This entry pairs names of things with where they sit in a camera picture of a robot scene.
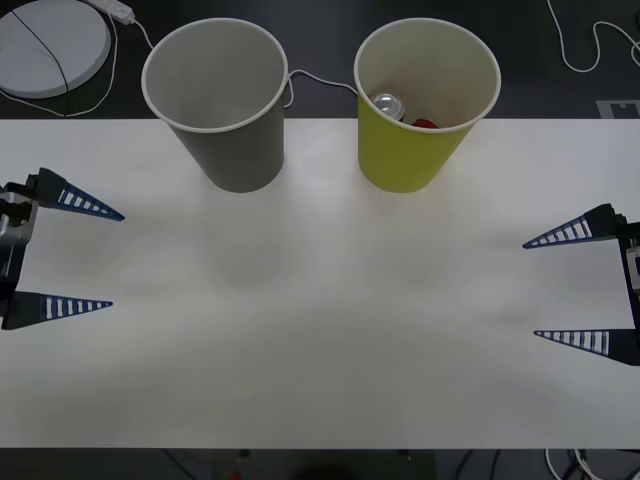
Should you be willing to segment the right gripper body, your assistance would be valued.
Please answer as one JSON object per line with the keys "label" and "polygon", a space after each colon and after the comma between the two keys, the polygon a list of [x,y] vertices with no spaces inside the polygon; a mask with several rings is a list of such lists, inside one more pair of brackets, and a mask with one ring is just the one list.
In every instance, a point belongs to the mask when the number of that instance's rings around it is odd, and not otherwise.
{"label": "right gripper body", "polygon": [[630,302],[633,324],[639,330],[639,223],[619,222],[616,238]]}

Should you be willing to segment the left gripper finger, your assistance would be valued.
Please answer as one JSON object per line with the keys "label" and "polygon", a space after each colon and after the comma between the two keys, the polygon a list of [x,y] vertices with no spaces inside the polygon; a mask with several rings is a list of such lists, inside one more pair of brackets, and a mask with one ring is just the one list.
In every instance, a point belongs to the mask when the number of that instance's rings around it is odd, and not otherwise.
{"label": "left gripper finger", "polygon": [[69,183],[52,170],[37,174],[35,199],[43,208],[68,211],[121,222],[125,217],[86,191]]}
{"label": "left gripper finger", "polygon": [[1,329],[17,330],[44,322],[92,313],[113,305],[108,300],[15,292],[1,300]]}

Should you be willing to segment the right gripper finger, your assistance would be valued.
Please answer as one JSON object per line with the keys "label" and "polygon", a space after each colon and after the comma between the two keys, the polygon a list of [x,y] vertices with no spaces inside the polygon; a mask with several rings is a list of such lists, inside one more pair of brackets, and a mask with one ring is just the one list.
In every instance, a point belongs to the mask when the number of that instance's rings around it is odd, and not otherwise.
{"label": "right gripper finger", "polygon": [[557,226],[532,240],[524,249],[570,245],[618,238],[626,228],[626,218],[615,212],[611,204],[601,204],[586,213]]}
{"label": "right gripper finger", "polygon": [[634,329],[536,330],[533,334],[624,365],[639,365],[639,338]]}

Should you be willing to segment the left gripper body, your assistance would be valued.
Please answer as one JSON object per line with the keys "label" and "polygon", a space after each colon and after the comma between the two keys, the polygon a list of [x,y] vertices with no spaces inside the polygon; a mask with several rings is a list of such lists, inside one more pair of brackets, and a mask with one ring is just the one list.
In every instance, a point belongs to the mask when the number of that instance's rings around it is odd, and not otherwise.
{"label": "left gripper body", "polygon": [[9,182],[1,188],[1,300],[19,283],[39,207],[35,186],[36,176],[30,175],[25,185]]}

